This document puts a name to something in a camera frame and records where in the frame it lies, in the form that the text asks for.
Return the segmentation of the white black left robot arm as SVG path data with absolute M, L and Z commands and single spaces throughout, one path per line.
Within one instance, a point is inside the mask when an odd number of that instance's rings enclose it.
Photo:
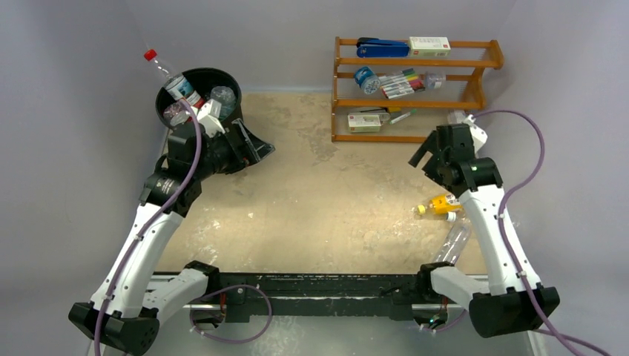
M 257 138 L 241 119 L 227 125 L 193 120 L 170 132 L 113 267 L 91 299 L 75 303 L 69 312 L 70 322 L 91 339 L 92 355 L 107 350 L 143 355 L 159 328 L 187 303 L 218 300 L 219 313 L 225 314 L 230 297 L 245 299 L 250 285 L 224 286 L 219 269 L 199 261 L 153 291 L 148 284 L 168 241 L 201 195 L 202 181 L 241 171 L 273 152 L 274 146 Z

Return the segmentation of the dark green label bottle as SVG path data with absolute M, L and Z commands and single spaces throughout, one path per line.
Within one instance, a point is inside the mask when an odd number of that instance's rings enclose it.
M 221 104 L 220 119 L 226 119 L 236 108 L 237 96 L 230 87 L 214 87 L 210 92 L 210 98 Z

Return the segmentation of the red cap bottle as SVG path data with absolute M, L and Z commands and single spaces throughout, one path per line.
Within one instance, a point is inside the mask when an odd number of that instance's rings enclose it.
M 191 107 L 200 109 L 204 104 L 204 98 L 188 81 L 184 74 L 174 68 L 154 49 L 144 53 L 145 60 L 157 71 L 157 75 L 163 82 L 162 87 L 175 99 L 184 99 Z

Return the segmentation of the clear bottle under right arm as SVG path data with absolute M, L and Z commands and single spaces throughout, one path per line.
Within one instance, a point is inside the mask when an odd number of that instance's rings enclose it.
M 464 212 L 448 213 L 452 217 L 452 227 L 444 238 L 442 246 L 432 258 L 432 263 L 449 263 L 455 265 L 472 236 L 473 228 L 470 219 Z

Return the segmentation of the blue label plastic bottle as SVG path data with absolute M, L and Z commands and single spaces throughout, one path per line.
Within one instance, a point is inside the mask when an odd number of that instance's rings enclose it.
M 191 119 L 191 112 L 181 102 L 169 105 L 162 113 L 165 124 L 173 129 Z

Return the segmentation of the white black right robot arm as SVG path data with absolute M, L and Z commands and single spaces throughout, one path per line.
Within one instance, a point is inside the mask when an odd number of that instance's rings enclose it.
M 538 329 L 559 305 L 556 288 L 545 287 L 529 263 L 505 204 L 496 163 L 478 158 L 470 128 L 439 125 L 409 160 L 426 177 L 455 195 L 472 223 L 487 267 L 481 283 L 447 262 L 420 267 L 416 291 L 427 302 L 448 297 L 465 308 L 484 338 Z

